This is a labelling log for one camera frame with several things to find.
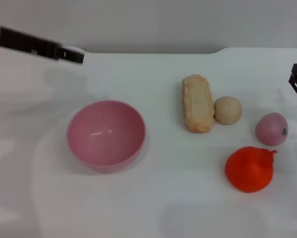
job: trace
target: bowl rim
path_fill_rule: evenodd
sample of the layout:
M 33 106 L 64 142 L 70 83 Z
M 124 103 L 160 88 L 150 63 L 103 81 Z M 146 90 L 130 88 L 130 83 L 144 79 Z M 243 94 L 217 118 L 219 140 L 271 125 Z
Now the bowl rim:
M 140 118 L 141 118 L 141 120 L 142 120 L 142 122 L 143 122 L 143 125 L 144 125 L 144 136 L 143 136 L 143 140 L 142 140 L 142 142 L 141 142 L 141 145 L 140 145 L 140 146 L 138 147 L 138 149 L 137 149 L 137 150 L 136 150 L 130 157 L 128 157 L 127 159 L 125 159 L 125 160 L 123 160 L 123 161 L 120 161 L 120 162 L 118 162 L 118 163 L 116 163 L 116 164 L 111 164 L 111 165 L 95 165 L 95 164 L 92 164 L 92 163 L 90 163 L 90 162 L 86 162 L 85 160 L 83 160 L 83 159 L 77 154 L 77 152 L 74 151 L 74 150 L 71 148 L 70 143 L 69 143 L 69 136 L 68 136 L 68 134 L 69 134 L 69 130 L 70 130 L 71 126 L 72 126 L 73 120 L 75 119 L 75 117 L 76 117 L 79 113 L 81 113 L 83 110 L 85 110 L 86 108 L 88 108 L 88 107 L 90 107 L 90 106 L 93 106 L 93 105 L 98 104 L 98 103 L 105 103 L 105 102 L 120 103 L 120 104 L 124 104 L 124 105 L 130 107 L 131 109 L 133 109 L 133 110 L 140 116 Z M 94 167 L 94 168 L 100 168 L 100 169 L 101 169 L 101 168 L 115 167 L 115 166 L 118 166 L 118 165 L 120 165 L 120 164 L 123 164 L 123 163 L 125 163 L 126 161 L 132 159 L 132 158 L 133 158 L 136 154 L 138 154 L 139 151 L 142 149 L 142 147 L 143 147 L 143 145 L 144 145 L 144 142 L 145 142 L 145 140 L 146 140 L 146 135 L 147 135 L 147 128 L 146 128 L 145 121 L 144 121 L 144 119 L 143 119 L 141 113 L 140 113 L 135 107 L 131 106 L 131 105 L 128 104 L 128 103 L 125 103 L 125 102 L 122 102 L 122 101 L 118 101 L 118 100 L 102 100 L 102 101 L 94 102 L 94 103 L 91 103 L 91 104 L 88 104 L 88 105 L 84 106 L 83 108 L 81 108 L 78 112 L 76 112 L 76 113 L 72 116 L 72 118 L 71 118 L 71 120 L 70 120 L 70 122 L 69 122 L 69 124 L 68 124 L 68 126 L 67 126 L 67 132 L 66 132 L 66 138 L 67 138 L 67 139 L 66 139 L 66 141 L 67 141 L 68 147 L 70 148 L 70 150 L 71 150 L 72 153 L 76 156 L 77 159 L 79 159 L 82 163 L 84 163 L 84 164 L 86 164 L 86 165 L 88 165 L 88 166 L 91 166 L 91 167 Z

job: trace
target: bread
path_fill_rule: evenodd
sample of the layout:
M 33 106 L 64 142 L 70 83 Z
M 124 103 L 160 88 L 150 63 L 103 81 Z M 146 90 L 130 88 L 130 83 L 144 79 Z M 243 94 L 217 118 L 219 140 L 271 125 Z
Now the bread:
M 183 79 L 185 124 L 191 132 L 205 133 L 215 124 L 214 102 L 207 79 L 193 74 Z
M 230 96 L 218 98 L 214 109 L 216 121 L 224 125 L 236 123 L 242 114 L 240 101 Z

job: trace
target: red pepper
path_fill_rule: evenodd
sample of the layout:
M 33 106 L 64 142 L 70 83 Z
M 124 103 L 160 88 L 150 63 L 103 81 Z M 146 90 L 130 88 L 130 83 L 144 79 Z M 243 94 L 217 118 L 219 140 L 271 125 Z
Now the red pepper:
M 227 160 L 225 174 L 243 192 L 257 192 L 266 187 L 273 176 L 273 154 L 276 150 L 243 147 Z

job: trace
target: round bun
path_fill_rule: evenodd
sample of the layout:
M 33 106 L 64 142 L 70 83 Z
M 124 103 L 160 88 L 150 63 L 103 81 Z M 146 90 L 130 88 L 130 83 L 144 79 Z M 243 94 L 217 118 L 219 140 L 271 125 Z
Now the round bun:
M 221 124 L 236 123 L 242 113 L 241 103 L 234 97 L 221 97 L 215 101 L 215 119 Z

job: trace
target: white table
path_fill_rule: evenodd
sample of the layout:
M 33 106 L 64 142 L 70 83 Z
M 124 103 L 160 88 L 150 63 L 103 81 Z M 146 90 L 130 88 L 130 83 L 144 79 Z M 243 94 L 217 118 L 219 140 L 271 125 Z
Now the white table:
M 297 49 L 230 48 L 211 55 L 85 53 L 76 65 L 0 49 L 0 238 L 297 238 Z M 183 124 L 181 80 L 208 78 L 214 100 L 235 96 L 240 121 L 193 134 Z M 101 175 L 66 145 L 83 106 L 104 99 L 139 110 L 148 136 L 135 163 Z M 282 113 L 264 190 L 245 194 L 223 173 L 240 147 L 264 147 L 255 123 Z

